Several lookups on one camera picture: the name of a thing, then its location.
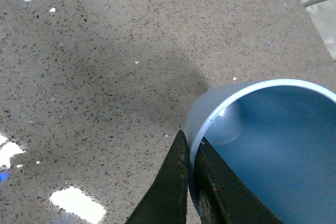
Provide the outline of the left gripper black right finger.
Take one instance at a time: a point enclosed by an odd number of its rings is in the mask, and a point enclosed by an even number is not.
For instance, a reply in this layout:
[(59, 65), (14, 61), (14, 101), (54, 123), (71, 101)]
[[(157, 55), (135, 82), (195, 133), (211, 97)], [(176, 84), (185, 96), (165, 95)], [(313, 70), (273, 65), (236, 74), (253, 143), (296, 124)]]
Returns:
[(194, 181), (201, 223), (282, 223), (242, 183), (206, 138), (197, 151)]

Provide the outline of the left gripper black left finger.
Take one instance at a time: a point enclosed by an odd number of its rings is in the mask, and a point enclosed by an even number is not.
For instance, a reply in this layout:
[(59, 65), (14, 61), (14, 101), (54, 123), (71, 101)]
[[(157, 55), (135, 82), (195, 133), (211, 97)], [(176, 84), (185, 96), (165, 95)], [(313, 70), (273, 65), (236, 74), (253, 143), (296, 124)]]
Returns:
[(182, 130), (126, 223), (186, 223), (189, 149)]

